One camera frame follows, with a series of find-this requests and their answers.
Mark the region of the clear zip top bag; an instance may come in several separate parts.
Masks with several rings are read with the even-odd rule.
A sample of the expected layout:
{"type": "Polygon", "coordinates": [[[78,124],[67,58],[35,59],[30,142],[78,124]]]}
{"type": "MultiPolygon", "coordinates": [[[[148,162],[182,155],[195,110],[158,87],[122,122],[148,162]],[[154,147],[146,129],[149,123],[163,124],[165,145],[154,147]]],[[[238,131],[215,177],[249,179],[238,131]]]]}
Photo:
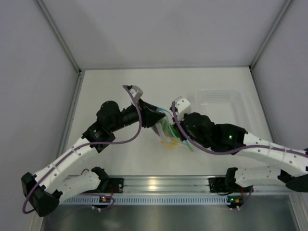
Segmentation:
{"type": "Polygon", "coordinates": [[[186,147],[190,152],[193,152],[193,147],[188,141],[181,141],[178,133],[170,122],[172,116],[169,110],[158,107],[157,112],[163,113],[164,117],[151,127],[153,132],[159,137],[162,145],[169,150],[179,147],[186,147]]]}

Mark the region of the green fake lettuce leaf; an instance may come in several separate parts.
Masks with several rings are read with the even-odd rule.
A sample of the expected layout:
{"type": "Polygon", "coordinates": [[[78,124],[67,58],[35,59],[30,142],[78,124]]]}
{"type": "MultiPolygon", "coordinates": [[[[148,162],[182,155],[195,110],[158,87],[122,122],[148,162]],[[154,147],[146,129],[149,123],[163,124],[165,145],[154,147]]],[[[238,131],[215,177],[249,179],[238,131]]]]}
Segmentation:
{"type": "Polygon", "coordinates": [[[179,137],[177,131],[175,130],[175,128],[171,125],[171,123],[167,119],[165,119],[165,118],[162,119],[161,125],[162,125],[163,132],[165,133],[166,136],[170,136],[170,137],[174,137],[174,138],[179,137]]]}

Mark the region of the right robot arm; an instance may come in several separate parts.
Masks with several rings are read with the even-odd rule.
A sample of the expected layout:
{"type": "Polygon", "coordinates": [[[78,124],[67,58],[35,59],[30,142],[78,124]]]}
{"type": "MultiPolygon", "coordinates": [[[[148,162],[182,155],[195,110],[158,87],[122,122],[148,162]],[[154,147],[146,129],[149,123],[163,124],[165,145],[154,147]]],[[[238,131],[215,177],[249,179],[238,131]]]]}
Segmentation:
{"type": "Polygon", "coordinates": [[[233,124],[215,124],[199,113],[173,119],[180,137],[197,149],[212,155],[244,156],[266,164],[265,167],[228,168],[224,184],[230,191],[253,185],[282,184],[288,189],[308,191],[308,151],[287,148],[259,138],[233,124]]]}

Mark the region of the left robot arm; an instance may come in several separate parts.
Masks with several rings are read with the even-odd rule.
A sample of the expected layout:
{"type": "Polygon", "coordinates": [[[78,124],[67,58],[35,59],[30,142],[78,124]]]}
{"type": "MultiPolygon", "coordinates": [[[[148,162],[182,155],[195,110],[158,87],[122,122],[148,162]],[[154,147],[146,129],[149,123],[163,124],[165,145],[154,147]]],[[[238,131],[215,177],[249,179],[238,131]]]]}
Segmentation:
{"type": "Polygon", "coordinates": [[[109,186],[109,177],[100,167],[95,167],[85,176],[67,180],[72,171],[87,160],[116,144],[114,132],[136,122],[139,128],[151,128],[165,117],[156,106],[139,99],[136,104],[120,110],[114,101],[104,102],[96,114],[96,121],[88,127],[75,144],[42,170],[21,177],[26,203],[30,203],[40,217],[53,212],[59,204],[77,194],[104,192],[109,186]]]}

